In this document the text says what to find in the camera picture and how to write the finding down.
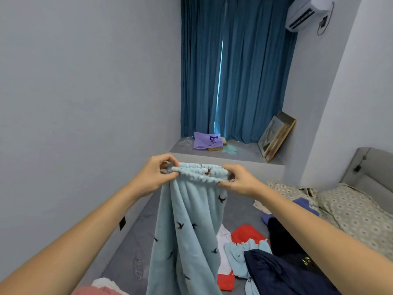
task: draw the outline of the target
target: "purple bag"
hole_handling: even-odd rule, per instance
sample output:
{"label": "purple bag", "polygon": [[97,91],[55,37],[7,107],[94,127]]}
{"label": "purple bag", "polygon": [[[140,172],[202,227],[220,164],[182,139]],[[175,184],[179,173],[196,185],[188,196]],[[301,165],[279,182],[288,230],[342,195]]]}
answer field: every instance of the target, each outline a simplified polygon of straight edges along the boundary
{"label": "purple bag", "polygon": [[224,143],[219,134],[194,133],[194,149],[221,147]]}

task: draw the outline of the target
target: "pink clothing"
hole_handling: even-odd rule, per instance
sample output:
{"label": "pink clothing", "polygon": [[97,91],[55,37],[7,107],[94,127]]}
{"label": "pink clothing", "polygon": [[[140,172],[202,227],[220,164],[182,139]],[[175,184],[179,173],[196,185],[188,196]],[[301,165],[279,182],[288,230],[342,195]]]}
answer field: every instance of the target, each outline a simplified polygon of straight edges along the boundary
{"label": "pink clothing", "polygon": [[96,287],[78,287],[72,292],[71,295],[121,295],[119,292],[112,290],[108,287],[96,288]]}

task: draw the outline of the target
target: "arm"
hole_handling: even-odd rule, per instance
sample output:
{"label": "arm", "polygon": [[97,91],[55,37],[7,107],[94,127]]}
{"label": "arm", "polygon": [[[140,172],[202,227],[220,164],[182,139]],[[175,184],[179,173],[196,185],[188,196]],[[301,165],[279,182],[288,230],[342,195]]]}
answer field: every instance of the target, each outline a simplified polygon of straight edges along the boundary
{"label": "arm", "polygon": [[285,199],[240,165],[224,165],[235,175],[220,186],[260,201],[281,222],[343,295],[393,294],[393,263]]}
{"label": "arm", "polygon": [[125,187],[0,283],[0,294],[69,295],[128,208],[178,173],[161,174],[170,154],[151,157]]}

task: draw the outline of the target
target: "hand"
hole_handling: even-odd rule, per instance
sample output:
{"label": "hand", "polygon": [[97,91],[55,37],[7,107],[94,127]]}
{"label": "hand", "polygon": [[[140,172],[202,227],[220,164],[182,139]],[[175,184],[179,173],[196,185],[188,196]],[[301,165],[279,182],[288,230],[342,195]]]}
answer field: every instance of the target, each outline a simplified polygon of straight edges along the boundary
{"label": "hand", "polygon": [[131,180],[129,185],[132,186],[138,198],[152,193],[165,182],[174,180],[179,176],[178,172],[172,172],[170,174],[160,173],[161,169],[167,167],[167,161],[173,163],[175,167],[179,167],[179,161],[172,154],[152,156],[142,170]]}
{"label": "hand", "polygon": [[230,179],[234,179],[233,182],[221,181],[218,186],[229,189],[233,192],[246,195],[251,198],[255,198],[263,183],[256,179],[245,167],[240,164],[224,164],[224,169],[231,172]]}

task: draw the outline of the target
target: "gray headboard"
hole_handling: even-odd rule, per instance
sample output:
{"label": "gray headboard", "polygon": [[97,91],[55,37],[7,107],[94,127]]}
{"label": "gray headboard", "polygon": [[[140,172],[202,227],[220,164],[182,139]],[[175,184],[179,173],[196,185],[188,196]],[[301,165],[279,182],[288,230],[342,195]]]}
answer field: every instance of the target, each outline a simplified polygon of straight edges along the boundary
{"label": "gray headboard", "polygon": [[[359,164],[361,169],[356,172],[355,168]],[[392,153],[369,147],[357,149],[341,182],[365,192],[382,209],[393,214]]]}

